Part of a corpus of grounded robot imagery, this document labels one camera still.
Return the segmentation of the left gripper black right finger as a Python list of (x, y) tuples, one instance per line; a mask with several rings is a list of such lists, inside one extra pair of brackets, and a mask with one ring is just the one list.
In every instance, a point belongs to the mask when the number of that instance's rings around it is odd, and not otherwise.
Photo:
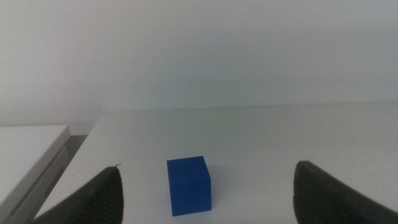
[(359, 193), (310, 161), (294, 172), (298, 223), (397, 223), (397, 212)]

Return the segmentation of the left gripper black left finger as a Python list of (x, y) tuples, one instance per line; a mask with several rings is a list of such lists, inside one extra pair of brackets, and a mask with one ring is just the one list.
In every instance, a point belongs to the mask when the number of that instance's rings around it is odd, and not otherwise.
[(121, 224), (124, 196), (117, 167), (107, 167), (84, 186), (35, 218), (33, 224)]

